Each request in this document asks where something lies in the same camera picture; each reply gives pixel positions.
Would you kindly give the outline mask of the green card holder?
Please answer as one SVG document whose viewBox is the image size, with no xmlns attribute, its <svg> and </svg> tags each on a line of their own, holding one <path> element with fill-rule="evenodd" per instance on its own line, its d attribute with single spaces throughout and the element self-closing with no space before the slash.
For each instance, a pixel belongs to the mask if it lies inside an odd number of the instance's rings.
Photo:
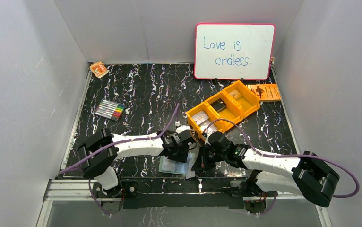
<svg viewBox="0 0 362 227">
<path fill-rule="evenodd" d="M 161 156 L 159 163 L 159 172 L 169 174 L 185 175 L 187 162 L 178 162 L 169 160 L 166 156 Z"/>
</svg>

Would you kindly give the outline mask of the orange divided bin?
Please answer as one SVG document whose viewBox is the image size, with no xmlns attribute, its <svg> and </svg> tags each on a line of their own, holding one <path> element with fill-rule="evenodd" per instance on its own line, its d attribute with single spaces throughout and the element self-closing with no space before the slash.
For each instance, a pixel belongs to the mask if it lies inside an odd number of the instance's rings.
<svg viewBox="0 0 362 227">
<path fill-rule="evenodd" d="M 188 125 L 205 139 L 219 131 L 226 133 L 260 108 L 259 97 L 241 81 L 236 81 L 186 112 Z"/>
</svg>

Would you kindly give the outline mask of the white cards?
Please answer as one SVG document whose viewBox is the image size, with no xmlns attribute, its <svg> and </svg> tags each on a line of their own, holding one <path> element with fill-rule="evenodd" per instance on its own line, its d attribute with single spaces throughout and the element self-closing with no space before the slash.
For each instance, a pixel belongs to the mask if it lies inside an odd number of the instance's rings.
<svg viewBox="0 0 362 227">
<path fill-rule="evenodd" d="M 192 116 L 193 121 L 196 122 L 198 127 L 203 131 L 206 130 L 206 132 L 215 132 L 217 131 L 217 128 L 214 124 L 210 125 L 211 123 L 209 116 L 204 111 L 199 111 L 197 114 Z"/>
</svg>

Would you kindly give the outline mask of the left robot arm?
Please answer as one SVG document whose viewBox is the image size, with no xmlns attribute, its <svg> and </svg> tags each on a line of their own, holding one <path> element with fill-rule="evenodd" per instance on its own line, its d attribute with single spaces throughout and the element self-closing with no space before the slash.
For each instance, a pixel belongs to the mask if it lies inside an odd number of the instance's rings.
<svg viewBox="0 0 362 227">
<path fill-rule="evenodd" d="M 138 136 L 123 136 L 113 134 L 109 129 L 102 129 L 82 142 L 77 153 L 83 159 L 102 149 L 80 164 L 82 176 L 96 179 L 105 193 L 116 197 L 121 193 L 122 185 L 115 170 L 111 168 L 115 160 L 135 156 L 165 156 L 169 160 L 186 163 L 188 154 L 197 146 L 189 128 L 185 127 L 179 127 L 176 131 L 165 130 Z"/>
</svg>

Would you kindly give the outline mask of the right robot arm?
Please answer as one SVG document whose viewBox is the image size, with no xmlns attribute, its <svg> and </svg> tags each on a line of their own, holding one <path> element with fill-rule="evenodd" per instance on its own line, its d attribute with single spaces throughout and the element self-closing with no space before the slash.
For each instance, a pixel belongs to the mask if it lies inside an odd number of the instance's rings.
<svg viewBox="0 0 362 227">
<path fill-rule="evenodd" d="M 192 170 L 208 170 L 221 161 L 252 171 L 246 187 L 253 196 L 262 192 L 287 192 L 328 207 L 339 181 L 338 173 L 311 152 L 282 155 L 254 150 L 248 144 L 233 143 L 220 132 L 211 134 L 200 147 Z"/>
</svg>

